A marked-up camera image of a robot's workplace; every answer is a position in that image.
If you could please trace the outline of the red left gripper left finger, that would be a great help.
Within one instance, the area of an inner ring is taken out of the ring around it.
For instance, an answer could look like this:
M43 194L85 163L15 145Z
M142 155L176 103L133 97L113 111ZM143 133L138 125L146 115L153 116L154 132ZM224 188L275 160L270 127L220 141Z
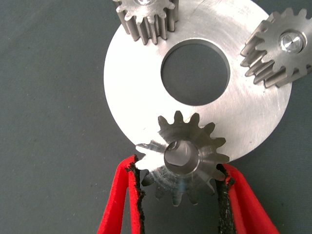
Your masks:
M97 233L121 233L126 193L129 193L131 233L143 234L145 216L142 200L145 192L140 188L140 172L135 167L136 155L124 159L116 168L109 198Z

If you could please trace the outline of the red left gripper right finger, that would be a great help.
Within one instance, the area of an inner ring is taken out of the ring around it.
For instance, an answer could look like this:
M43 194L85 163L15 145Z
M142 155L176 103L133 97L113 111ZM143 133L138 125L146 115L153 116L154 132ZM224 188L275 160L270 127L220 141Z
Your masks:
M243 174L229 164L217 168L226 176L217 181L220 234L279 233Z

